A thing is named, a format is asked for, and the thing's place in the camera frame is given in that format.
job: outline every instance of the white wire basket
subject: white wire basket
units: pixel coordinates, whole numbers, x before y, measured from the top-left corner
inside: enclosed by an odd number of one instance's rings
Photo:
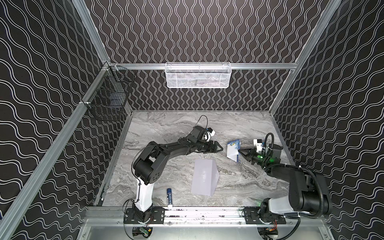
[[[227,88],[231,78],[230,63],[166,63],[169,88]]]

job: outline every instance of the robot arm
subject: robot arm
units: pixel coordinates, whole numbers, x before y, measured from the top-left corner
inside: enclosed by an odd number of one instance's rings
[[[281,146],[272,143],[263,150],[241,149],[239,153],[252,165],[257,163],[268,176],[275,177],[290,183],[288,196],[277,199],[265,199],[261,205],[260,214],[299,214],[310,218],[329,215],[332,211],[332,202],[324,175],[287,164],[280,164]]]
[[[217,141],[210,140],[213,135],[214,131],[211,128],[195,126],[190,134],[180,138],[177,142],[157,144],[152,141],[147,145],[133,163],[138,186],[136,201],[132,207],[138,221],[148,221],[152,210],[153,184],[160,178],[169,159],[192,152],[223,151]]]

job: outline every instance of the black wire basket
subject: black wire basket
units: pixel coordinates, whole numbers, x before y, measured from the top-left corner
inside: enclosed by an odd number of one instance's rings
[[[110,66],[109,69],[117,82],[129,83],[130,86],[130,83],[135,80],[136,73],[123,66]]]
[[[98,121],[124,121],[127,116],[125,106],[128,99],[128,89],[135,74],[129,71],[129,78],[118,78],[116,70],[111,68],[86,104],[88,110]]]

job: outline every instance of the black cable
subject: black cable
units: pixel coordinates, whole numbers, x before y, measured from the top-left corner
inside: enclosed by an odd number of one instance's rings
[[[300,215],[307,218],[319,218],[323,215],[323,211],[324,211],[324,196],[323,196],[323,192],[321,191],[321,186],[317,180],[316,175],[311,170],[308,170],[302,167],[300,167],[300,169],[303,170],[304,172],[307,172],[311,176],[311,178],[313,179],[313,183],[317,189],[317,193],[319,195],[319,209],[317,210],[317,213],[314,215],[300,213]]]
[[[123,203],[123,205],[122,205],[122,211],[123,211],[124,214],[125,214],[125,211],[127,210],[127,206],[128,206],[129,201],[135,202],[135,200],[133,200],[133,199],[128,199],[128,200],[126,200],[126,201]]]
[[[196,124],[195,124],[194,127],[197,126],[197,124],[199,123],[199,121],[200,121],[200,119],[201,119],[202,116],[204,116],[204,117],[207,119],[207,124],[205,125],[205,131],[207,131],[207,127],[208,127],[208,118],[207,118],[206,115],[201,115],[201,116],[199,117],[199,119],[197,120],[197,122],[196,122]]]
[[[262,162],[262,168],[265,167],[265,163],[272,157],[272,149],[268,151],[267,155],[265,155],[264,160]]]
[[[268,167],[264,168],[264,171],[266,172],[266,171],[269,170],[270,168],[273,168],[273,167],[276,167],[276,166],[290,167],[290,168],[294,168],[294,169],[299,169],[299,167],[297,167],[297,166],[295,166],[295,165],[288,165],[288,164],[277,163],[277,164],[269,165]]]
[[[124,225],[124,232],[125,232],[125,234],[127,235],[127,237],[129,237],[130,239],[134,240],[133,238],[131,238],[131,237],[128,235],[127,230],[125,229],[125,223],[123,223],[123,225]]]
[[[149,216],[149,222],[146,224],[146,225],[144,225],[143,227],[148,227],[148,225],[152,222],[152,219],[153,218],[153,216],[152,215],[150,215]]]
[[[273,143],[275,142],[275,136],[273,135],[273,133],[269,132],[267,133],[267,135],[265,136],[265,139],[264,139],[264,144],[263,144],[263,154],[265,155],[265,148],[266,148],[266,141],[268,140],[268,136],[271,136],[271,143],[272,143],[272,146],[270,148],[270,150],[273,150]]]
[[[207,124],[206,124],[206,126],[205,126],[205,129],[207,129],[207,127],[208,127],[208,118],[207,118],[206,115],[201,115],[200,118],[197,120],[197,123],[195,124],[195,126],[199,123],[199,121],[200,121],[200,119],[201,119],[202,116],[204,116],[204,117],[207,119]]]
[[[297,223],[295,225],[295,227],[292,229],[292,231],[290,233],[288,233],[287,236],[284,236],[282,238],[279,238],[279,239],[276,239],[276,240],[285,240],[287,238],[289,238],[290,236],[292,236],[292,234],[295,233],[295,231],[297,230],[297,228],[299,227],[300,225],[300,222],[301,222],[301,219],[299,217],[289,217],[289,216],[286,216],[286,218],[289,218],[289,219],[297,219]]]
[[[136,177],[136,175],[133,173],[133,163],[136,161],[136,157],[139,155],[139,153],[141,152],[141,151],[143,151],[144,149],[146,149],[147,147],[153,147],[154,145],[149,145],[149,146],[146,146],[146,147],[144,147],[144,148],[142,148],[137,154],[136,154],[136,156],[133,158],[133,160],[132,160],[132,164],[131,164],[131,173],[132,173],[132,175],[139,181],[139,191],[138,191],[138,196],[140,196],[140,185],[141,185],[141,183],[140,183],[140,179],[138,178],[138,177]]]

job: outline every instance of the wavy line pattern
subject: wavy line pattern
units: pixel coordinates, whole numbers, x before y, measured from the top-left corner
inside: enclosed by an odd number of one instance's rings
[[[384,239],[384,1],[344,0],[275,115],[328,179],[338,240]]]
[[[93,205],[124,121],[98,122],[87,112],[12,239],[76,239]]]
[[[0,0],[0,218],[98,74],[70,0]]]
[[[118,70],[127,75],[125,69]],[[167,87],[164,71],[138,71],[127,89],[128,101],[140,110],[268,110],[288,72],[236,70],[225,89],[177,89]]]
[[[294,62],[328,0],[89,0],[115,63]]]

